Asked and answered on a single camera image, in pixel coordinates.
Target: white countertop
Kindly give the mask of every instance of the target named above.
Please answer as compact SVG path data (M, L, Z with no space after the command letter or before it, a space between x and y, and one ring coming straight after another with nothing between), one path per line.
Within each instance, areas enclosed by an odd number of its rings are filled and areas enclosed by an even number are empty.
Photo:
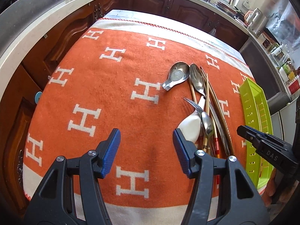
M2 95L13 73L30 49L38 42L38 40L62 19L91 1L93 0L65 0L64 2L45 12L19 34L19 36L11 43L11 45L0 58L0 98L2 98ZM249 35L249 31L242 24L215 6L204 0L190 1L219 14L241 29L245 34Z

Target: wooden cabinet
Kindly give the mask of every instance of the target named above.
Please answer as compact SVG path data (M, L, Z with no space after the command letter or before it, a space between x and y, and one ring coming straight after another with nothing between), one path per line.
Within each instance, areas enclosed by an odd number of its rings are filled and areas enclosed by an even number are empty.
M101 12L105 16L113 9L123 9L123 0L100 0Z
M39 91L19 65L0 102L0 191L9 207L21 216L29 202L23 191L24 147Z
M52 75L74 43L100 18L101 13L105 15L112 9L120 9L122 4L123 0L94 0L49 30L22 61L23 67L36 84L44 89L48 76Z
M174 0L169 18L209 33L213 29L214 12L188 0Z
M173 0L124 0L124 9L168 17Z
M249 36L230 23L227 19L216 14L214 20L216 26L215 37L233 47L237 51L242 48Z

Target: dish rack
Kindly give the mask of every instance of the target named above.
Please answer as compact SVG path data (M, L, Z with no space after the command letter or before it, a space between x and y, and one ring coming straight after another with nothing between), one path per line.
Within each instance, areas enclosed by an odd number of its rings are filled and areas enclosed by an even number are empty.
M258 131L273 134L271 116L262 88L251 79L246 78L239 87L239 92L244 110L245 124ZM246 172L255 187L260 189L267 184L273 166L255 153L255 148L250 142L246 141L246 144Z

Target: orange blanket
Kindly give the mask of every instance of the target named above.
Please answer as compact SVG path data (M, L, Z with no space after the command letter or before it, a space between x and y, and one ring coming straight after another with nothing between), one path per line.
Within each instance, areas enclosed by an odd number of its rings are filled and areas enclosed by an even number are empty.
M119 128L114 164L100 181L104 201L141 208L186 205L193 180L181 170L172 132L194 111L183 100L191 93L187 81L168 92L161 87L177 61L195 63L209 74L236 156L245 166L246 147L236 135L245 123L237 86L245 73L178 42L91 28L59 64L34 113L24 155L28 198L32 191L27 187L34 182L29 179L43 177L57 156L81 156ZM80 194L78 180L75 193Z

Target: white ceramic spoon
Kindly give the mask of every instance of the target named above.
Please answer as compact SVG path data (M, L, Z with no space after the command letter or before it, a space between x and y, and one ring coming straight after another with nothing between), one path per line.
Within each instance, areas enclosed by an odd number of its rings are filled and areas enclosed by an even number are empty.
M205 98L201 96L198 105L204 109ZM187 116L179 125L178 128L181 130L186 140L195 143L199 138L201 132L201 118L195 110L191 115Z

